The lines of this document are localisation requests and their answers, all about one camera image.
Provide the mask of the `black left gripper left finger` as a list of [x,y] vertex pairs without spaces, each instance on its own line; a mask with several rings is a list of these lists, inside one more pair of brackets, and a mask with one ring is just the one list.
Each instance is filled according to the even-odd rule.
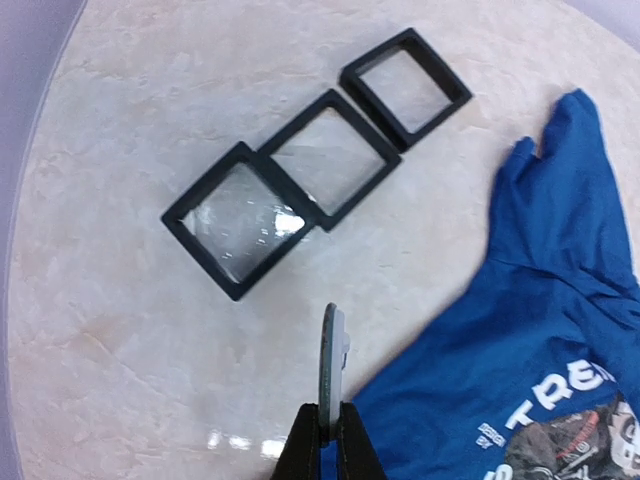
[[318,480],[320,429],[318,406],[303,404],[289,431],[272,480]]

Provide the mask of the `blue printed t-shirt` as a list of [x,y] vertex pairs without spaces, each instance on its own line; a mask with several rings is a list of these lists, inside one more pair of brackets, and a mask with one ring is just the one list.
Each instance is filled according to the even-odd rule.
[[356,396],[390,479],[635,479],[639,284],[597,108],[498,170],[465,293]]

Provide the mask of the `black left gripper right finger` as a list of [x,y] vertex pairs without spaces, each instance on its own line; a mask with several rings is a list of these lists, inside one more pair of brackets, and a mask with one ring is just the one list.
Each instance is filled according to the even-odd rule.
[[337,478],[387,480],[356,406],[343,402],[337,424]]

